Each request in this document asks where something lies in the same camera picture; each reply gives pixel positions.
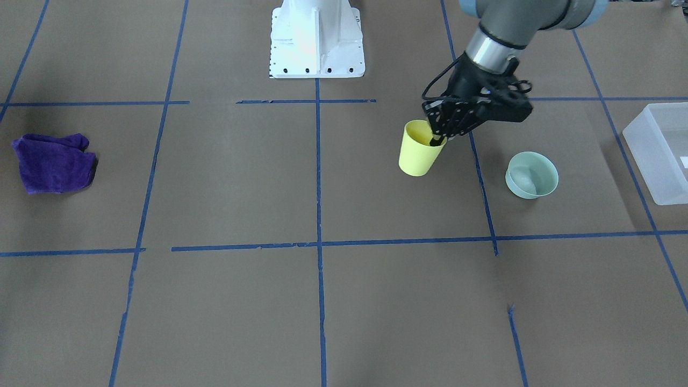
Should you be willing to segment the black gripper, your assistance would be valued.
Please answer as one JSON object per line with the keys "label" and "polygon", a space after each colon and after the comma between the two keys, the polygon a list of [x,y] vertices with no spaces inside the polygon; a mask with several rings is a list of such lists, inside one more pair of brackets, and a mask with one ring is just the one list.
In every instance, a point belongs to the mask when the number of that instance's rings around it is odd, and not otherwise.
{"label": "black gripper", "polygon": [[461,54],[422,93],[422,110],[433,131],[431,147],[442,147],[447,139],[466,135],[488,121],[520,123],[533,112],[527,94],[529,80],[519,80],[514,71],[519,59],[509,55],[506,69],[491,73]]}

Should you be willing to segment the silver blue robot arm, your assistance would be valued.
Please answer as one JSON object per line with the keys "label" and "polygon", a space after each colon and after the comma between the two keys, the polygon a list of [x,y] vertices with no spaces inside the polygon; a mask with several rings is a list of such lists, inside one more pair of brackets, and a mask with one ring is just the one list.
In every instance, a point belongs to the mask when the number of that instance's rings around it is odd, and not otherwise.
{"label": "silver blue robot arm", "polygon": [[520,58],[536,33],[593,24],[607,1],[461,1],[479,20],[466,49],[422,93],[430,146],[489,121],[520,123],[532,113],[532,84],[518,79]]}

